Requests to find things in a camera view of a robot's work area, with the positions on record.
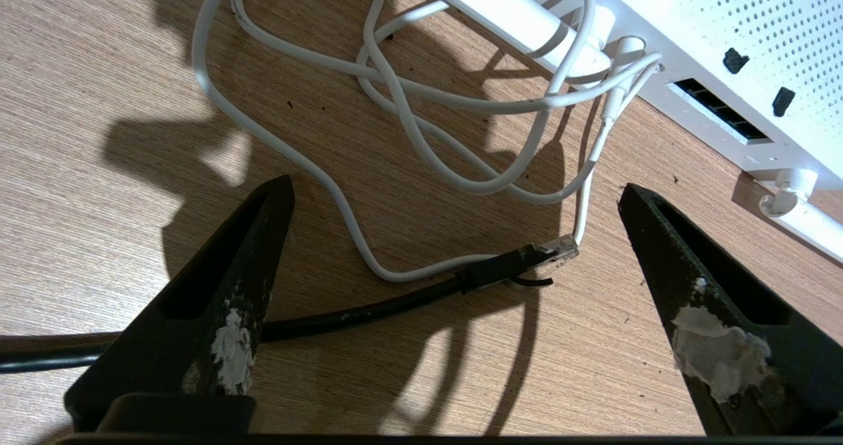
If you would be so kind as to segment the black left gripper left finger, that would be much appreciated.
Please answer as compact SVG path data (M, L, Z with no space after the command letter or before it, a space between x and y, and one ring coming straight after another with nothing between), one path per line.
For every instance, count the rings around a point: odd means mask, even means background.
M76 432L93 432L127 394L243 395L295 195L259 185L65 394Z

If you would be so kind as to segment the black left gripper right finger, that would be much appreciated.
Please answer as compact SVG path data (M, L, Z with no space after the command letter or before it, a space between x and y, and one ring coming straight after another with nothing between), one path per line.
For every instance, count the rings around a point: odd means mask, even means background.
M840 436L841 345L653 190L618 210L705 433Z

